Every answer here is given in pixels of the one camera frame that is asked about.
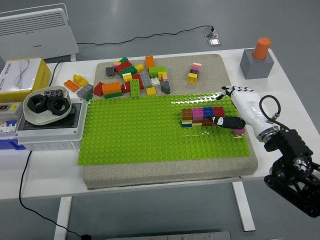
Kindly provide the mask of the robot right hand white shell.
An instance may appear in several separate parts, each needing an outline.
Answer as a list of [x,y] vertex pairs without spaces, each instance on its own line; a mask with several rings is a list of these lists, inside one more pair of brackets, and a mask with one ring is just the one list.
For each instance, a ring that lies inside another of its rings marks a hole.
[[231,98],[239,117],[209,115],[207,118],[214,124],[227,129],[243,129],[245,125],[250,125],[255,137],[261,142],[268,135],[279,131],[279,128],[275,124],[269,123],[263,115],[259,107],[261,98],[254,90],[242,86],[223,86],[221,94],[216,99],[220,100],[225,96]]

